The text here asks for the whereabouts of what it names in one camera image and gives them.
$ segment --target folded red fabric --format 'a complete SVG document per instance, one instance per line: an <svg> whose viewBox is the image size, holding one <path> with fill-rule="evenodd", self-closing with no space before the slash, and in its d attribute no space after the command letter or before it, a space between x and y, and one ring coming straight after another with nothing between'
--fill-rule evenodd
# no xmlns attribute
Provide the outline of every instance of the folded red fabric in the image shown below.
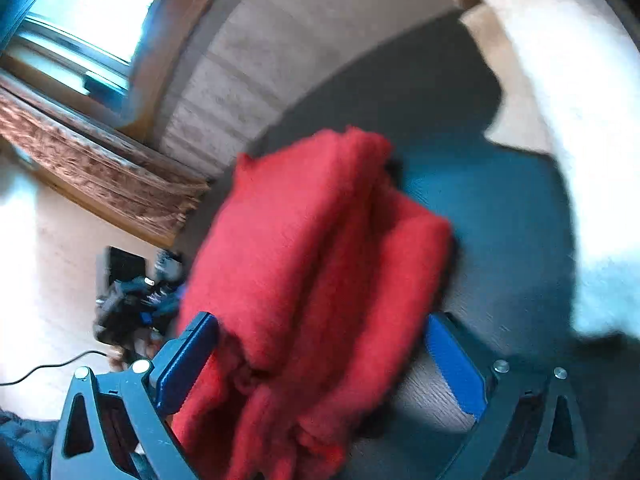
<svg viewBox="0 0 640 480"><path fill-rule="evenodd" d="M223 327L172 424L203 480L329 478L393 385L450 227L391 186L390 151L349 128L239 156L178 320L206 310Z"/></svg>

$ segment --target silver screw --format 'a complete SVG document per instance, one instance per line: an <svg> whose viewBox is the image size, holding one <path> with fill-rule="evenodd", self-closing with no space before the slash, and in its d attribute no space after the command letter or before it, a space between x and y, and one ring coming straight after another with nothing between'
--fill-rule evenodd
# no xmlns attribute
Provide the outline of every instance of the silver screw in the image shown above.
<svg viewBox="0 0 640 480"><path fill-rule="evenodd" d="M559 366L554 368L554 375L558 379L566 379L566 377L567 377L566 370L564 368L562 368L562 367L559 367Z"/></svg>
<svg viewBox="0 0 640 480"><path fill-rule="evenodd" d="M134 362L131 365L131 369L136 374L143 374L147 370L149 370L149 368L151 368L151 363L149 361L147 361L146 359L138 359L136 362Z"/></svg>
<svg viewBox="0 0 640 480"><path fill-rule="evenodd" d="M494 363L494 370L499 374L505 374L509 371L509 363L504 359L498 359Z"/></svg>
<svg viewBox="0 0 640 480"><path fill-rule="evenodd" d="M76 379L86 379L88 375L89 375L89 368L87 368L86 366L81 366L79 368L76 368L76 371L74 372L74 377Z"/></svg>

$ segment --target black cable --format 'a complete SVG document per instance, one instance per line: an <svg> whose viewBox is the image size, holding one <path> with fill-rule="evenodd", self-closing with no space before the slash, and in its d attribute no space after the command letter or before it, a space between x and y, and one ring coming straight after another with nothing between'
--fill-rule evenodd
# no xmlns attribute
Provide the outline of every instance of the black cable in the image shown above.
<svg viewBox="0 0 640 480"><path fill-rule="evenodd" d="M74 361L78 361L78 359L81 359L85 355L89 355L89 354L98 354L98 355L101 355L102 357L108 357L107 354L105 354L104 352L100 352L99 350L87 350L86 352L82 352L81 354L78 354L76 357L73 357L73 358L69 359L69 361L65 361L65 362L57 364L57 365L40 365L40 366L36 366L35 368L33 368L31 371L29 371L26 375L24 375L23 377L21 377L17 381L12 381L10 383L0 383L0 386L13 386L14 384L21 383L23 380L25 380L27 377L29 377L31 374L33 374L36 370L40 370L41 368L60 368L62 366L69 365Z"/></svg>

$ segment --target red cloth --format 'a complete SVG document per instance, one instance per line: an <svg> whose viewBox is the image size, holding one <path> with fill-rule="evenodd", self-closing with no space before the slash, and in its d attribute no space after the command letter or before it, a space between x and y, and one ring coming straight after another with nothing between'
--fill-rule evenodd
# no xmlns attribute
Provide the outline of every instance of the red cloth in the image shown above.
<svg viewBox="0 0 640 480"><path fill-rule="evenodd" d="M224 331L173 421L204 480L329 478L393 385L450 228L392 188L390 150L350 128L239 156L179 317L206 310Z"/></svg>

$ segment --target beige floor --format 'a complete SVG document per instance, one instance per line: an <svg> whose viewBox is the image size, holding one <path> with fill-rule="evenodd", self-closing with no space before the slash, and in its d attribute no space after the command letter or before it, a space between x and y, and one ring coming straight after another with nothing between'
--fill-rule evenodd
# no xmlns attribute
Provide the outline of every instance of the beige floor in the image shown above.
<svg viewBox="0 0 640 480"><path fill-rule="evenodd" d="M0 155L0 383L39 364L106 348L92 337L92 320L95 259L107 245L149 261L157 251ZM21 384L0 387L0 406L28 418L59 418L80 364L108 370L106 359L95 355L39 370Z"/></svg>

